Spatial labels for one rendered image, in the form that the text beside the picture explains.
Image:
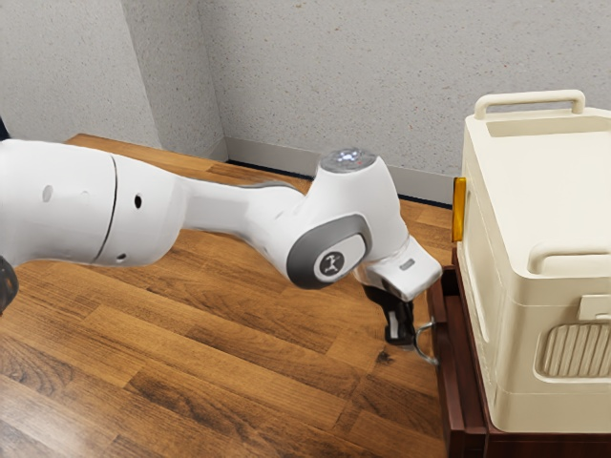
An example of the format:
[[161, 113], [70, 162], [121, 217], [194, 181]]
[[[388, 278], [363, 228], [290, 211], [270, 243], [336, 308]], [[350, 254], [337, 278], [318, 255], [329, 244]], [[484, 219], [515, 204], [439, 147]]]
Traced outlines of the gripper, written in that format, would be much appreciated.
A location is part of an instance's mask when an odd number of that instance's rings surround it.
[[385, 289], [363, 284], [367, 298], [385, 311], [385, 339], [396, 346], [413, 346], [413, 303], [405, 302]]

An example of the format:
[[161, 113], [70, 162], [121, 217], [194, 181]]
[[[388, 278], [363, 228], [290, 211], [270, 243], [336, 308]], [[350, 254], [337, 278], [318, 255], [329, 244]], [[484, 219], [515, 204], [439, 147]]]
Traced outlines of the dark brown drawer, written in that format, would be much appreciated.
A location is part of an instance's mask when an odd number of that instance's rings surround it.
[[474, 366], [471, 328], [458, 271], [443, 268], [426, 295], [432, 325], [432, 354], [448, 458], [484, 458], [486, 426]]

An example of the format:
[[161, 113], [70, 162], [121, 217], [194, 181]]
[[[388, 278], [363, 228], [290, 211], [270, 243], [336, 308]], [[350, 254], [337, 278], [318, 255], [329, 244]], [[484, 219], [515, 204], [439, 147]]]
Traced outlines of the cream box with lid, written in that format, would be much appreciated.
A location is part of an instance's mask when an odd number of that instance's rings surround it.
[[457, 262], [503, 431], [611, 433], [611, 111], [488, 94], [465, 121]]

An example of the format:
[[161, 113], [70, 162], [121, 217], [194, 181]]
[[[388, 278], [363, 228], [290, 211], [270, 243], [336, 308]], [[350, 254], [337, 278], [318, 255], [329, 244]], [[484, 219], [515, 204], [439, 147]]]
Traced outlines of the dark brown wooden cabinet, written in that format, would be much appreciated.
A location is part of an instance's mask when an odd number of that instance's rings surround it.
[[477, 360], [473, 326], [467, 307], [466, 287], [460, 273], [460, 263], [456, 251], [453, 251], [452, 262], [462, 283], [465, 312], [471, 328], [474, 366], [487, 429], [484, 458], [611, 458], [611, 433], [523, 433], [505, 432], [495, 427], [486, 402], [482, 373]]

